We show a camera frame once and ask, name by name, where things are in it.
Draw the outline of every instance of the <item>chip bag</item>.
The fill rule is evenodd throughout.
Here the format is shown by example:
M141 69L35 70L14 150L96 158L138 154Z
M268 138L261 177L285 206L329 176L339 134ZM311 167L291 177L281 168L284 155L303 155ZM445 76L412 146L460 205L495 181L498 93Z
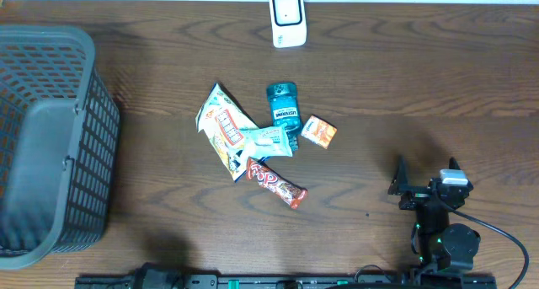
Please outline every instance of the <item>chip bag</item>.
M247 161L240 158L245 146L241 130L259 128L221 90L219 83L213 86L208 99L200 107L196 129L198 132L204 130L232 179L237 181L247 168Z

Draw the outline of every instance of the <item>red candy bar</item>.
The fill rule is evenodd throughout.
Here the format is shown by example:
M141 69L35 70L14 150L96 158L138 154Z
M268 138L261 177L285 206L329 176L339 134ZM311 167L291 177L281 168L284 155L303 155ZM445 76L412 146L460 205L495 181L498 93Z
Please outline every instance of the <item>red candy bar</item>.
M272 169L249 158L247 161L247 178L252 179L253 177L256 177L260 187L277 194L294 210L307 197L307 190L294 186L282 179Z

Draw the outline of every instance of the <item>gray plastic basket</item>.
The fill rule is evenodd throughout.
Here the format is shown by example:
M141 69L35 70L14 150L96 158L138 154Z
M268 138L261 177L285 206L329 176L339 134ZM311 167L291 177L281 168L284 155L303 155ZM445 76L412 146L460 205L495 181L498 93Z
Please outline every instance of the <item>gray plastic basket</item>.
M80 29L0 26L0 269L103 234L120 117L94 58Z

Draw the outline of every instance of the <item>wood grain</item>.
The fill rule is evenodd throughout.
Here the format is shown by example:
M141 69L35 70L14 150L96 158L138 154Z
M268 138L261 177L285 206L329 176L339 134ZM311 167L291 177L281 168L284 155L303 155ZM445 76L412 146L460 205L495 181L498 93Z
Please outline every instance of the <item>wood grain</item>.
M266 3L7 1L2 24L85 29L123 114L104 239L0 272L0 287L69 288L80 274L146 261L224 274L404 269L417 263L414 214L387 195L399 154L418 184L455 156L476 186L463 211L522 240L531 267L521 287L535 287L536 7L311 3L307 17L307 44L276 50ZM217 80L259 126L271 122L265 87L294 81L303 119L339 129L328 151L301 139L294 158L268 162L310 190L298 211L255 183L234 184L196 132ZM464 223L482 235L474 272L507 287L520 251Z

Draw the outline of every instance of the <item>candy bar wrapper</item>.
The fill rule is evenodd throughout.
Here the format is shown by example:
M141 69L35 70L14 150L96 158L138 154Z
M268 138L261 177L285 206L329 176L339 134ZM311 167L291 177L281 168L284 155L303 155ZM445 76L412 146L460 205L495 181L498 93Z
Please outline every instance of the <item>candy bar wrapper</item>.
M259 129L221 90L216 83L196 116L196 129L204 130L232 179L239 179L247 169L240 159L245 146L241 130Z
M314 115L311 115L302 130L303 137L323 147L324 149L328 148L329 143L334 138L335 133L337 133L337 129L334 126L320 120Z
M260 187L277 194L294 210L307 197L306 189L301 189L282 179L272 169L257 163L252 158L249 158L247 162L247 178L256 178Z

